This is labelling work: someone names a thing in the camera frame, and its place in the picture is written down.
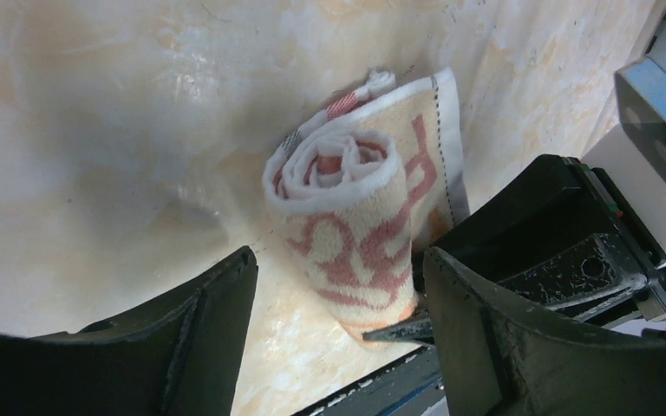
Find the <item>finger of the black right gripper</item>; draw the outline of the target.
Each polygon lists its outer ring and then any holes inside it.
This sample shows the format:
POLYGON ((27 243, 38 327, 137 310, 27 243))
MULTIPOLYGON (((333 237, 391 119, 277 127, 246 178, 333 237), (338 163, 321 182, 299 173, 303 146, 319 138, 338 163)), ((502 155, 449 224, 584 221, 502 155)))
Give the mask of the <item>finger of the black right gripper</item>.
POLYGON ((403 322, 362 334, 364 341, 412 342, 434 345, 434 331, 428 312, 421 312, 403 322))

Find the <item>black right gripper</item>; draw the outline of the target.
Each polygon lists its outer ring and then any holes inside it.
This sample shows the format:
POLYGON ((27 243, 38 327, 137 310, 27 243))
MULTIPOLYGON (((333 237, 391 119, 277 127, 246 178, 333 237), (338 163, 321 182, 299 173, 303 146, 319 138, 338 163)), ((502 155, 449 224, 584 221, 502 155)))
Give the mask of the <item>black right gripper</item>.
POLYGON ((666 321, 663 249, 608 173, 538 156, 436 241, 485 279, 582 322, 666 321))

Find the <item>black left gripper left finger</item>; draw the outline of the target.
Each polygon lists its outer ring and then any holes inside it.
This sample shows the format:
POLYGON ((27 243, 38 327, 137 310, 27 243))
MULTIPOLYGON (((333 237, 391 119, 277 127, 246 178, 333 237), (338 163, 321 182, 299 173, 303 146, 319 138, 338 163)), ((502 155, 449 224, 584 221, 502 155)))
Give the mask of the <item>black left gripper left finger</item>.
POLYGON ((0 334, 0 415, 227 415, 258 280, 241 247, 70 334, 0 334))

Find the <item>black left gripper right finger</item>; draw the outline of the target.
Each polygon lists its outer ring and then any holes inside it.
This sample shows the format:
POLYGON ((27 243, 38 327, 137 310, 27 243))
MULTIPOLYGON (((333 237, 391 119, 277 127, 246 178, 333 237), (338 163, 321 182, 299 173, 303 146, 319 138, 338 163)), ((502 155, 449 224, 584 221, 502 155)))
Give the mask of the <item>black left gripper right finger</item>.
POLYGON ((666 340, 575 321, 425 251, 452 415, 666 415, 666 340))

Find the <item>grey orange printed cloth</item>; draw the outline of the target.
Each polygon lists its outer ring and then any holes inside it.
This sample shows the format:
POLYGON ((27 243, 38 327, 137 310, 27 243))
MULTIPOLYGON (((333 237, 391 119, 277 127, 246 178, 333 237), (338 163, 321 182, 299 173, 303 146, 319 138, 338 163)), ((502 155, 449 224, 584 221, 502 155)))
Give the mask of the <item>grey orange printed cloth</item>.
POLYGON ((421 305, 413 255, 469 215, 450 68, 368 79, 289 134, 264 197, 295 264, 356 342, 421 305))

